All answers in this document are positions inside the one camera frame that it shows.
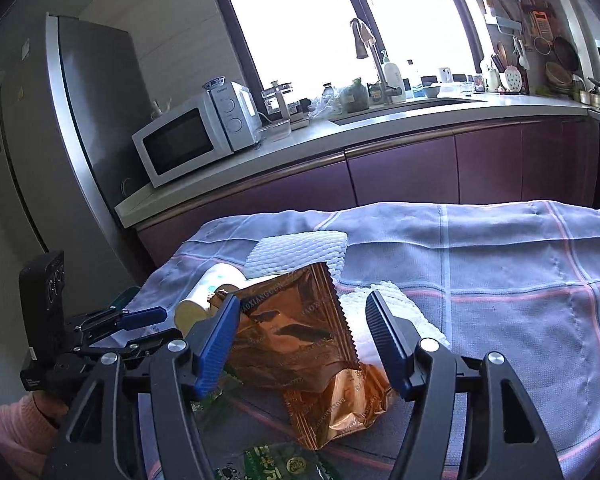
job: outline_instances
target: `sink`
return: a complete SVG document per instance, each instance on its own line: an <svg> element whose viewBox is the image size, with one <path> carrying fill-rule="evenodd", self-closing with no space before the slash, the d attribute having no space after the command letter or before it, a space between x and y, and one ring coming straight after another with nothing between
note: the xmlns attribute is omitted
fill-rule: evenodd
<svg viewBox="0 0 600 480"><path fill-rule="evenodd" d="M356 112L354 114L346 115L337 120L331 119L331 122L339 124L356 123L357 121L364 121L365 119L372 119L374 117L382 117L388 114L397 114L400 112L409 112L411 110L419 110L420 108L432 108L435 106L447 106L456 104L466 103L479 103L475 99L463 99L458 97L437 97L434 99L427 99L426 97L416 98L406 103L400 103L389 106L376 106L369 110L363 110L362 112Z"/></svg>

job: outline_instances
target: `purple cabinet door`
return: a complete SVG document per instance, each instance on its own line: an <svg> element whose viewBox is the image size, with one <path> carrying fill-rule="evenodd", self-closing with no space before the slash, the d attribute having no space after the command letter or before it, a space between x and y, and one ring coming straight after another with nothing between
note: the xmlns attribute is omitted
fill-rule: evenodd
<svg viewBox="0 0 600 480"><path fill-rule="evenodd" d="M455 136L461 204L518 202L522 131L516 124Z"/></svg>
<svg viewBox="0 0 600 480"><path fill-rule="evenodd" d="M522 200L591 206L599 130L591 121L522 126Z"/></svg>
<svg viewBox="0 0 600 480"><path fill-rule="evenodd" d="M138 232L155 265L160 267L203 224L217 218L288 209L339 211L355 207L345 162L305 171L221 198Z"/></svg>
<svg viewBox="0 0 600 480"><path fill-rule="evenodd" d="M349 169L358 205L459 202L452 136L351 158Z"/></svg>

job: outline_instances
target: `pink sleeve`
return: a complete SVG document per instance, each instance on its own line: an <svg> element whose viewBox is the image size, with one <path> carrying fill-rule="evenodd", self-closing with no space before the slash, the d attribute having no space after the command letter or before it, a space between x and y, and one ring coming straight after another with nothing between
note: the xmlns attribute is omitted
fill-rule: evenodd
<svg viewBox="0 0 600 480"><path fill-rule="evenodd" d="M0 406L0 453L14 468L40 476L56 430L33 403L31 394Z"/></svg>

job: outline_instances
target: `person's arm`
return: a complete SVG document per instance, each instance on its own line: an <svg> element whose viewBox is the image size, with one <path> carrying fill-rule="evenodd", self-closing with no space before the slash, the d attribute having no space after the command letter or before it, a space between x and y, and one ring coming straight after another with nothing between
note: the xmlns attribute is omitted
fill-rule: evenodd
<svg viewBox="0 0 600 480"><path fill-rule="evenodd" d="M18 470L40 476L57 434L52 425L66 412L62 402L43 392L0 406L0 453Z"/></svg>

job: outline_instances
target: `window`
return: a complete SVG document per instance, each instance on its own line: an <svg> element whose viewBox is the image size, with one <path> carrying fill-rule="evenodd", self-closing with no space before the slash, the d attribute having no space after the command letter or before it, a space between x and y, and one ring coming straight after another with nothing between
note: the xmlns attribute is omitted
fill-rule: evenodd
<svg viewBox="0 0 600 480"><path fill-rule="evenodd" d="M355 57L350 28L355 17L371 27L379 48L387 48L403 73L408 59L422 75L436 75L441 66L474 72L475 46L454 0L218 2L260 109L259 92L274 80L291 82L298 98L318 96L328 82L344 86L356 77L375 82L373 58Z"/></svg>

